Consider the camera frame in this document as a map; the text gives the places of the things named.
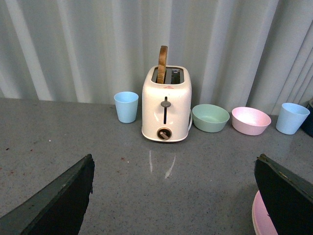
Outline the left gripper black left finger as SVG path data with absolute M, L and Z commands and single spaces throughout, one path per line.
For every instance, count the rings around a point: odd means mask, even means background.
M 91 154 L 1 217 L 2 235 L 77 235 L 93 192 Z

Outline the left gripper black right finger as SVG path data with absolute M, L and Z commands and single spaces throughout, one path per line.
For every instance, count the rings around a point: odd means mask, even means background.
M 313 185 L 261 154 L 254 176 L 269 217 L 279 235 L 313 233 Z

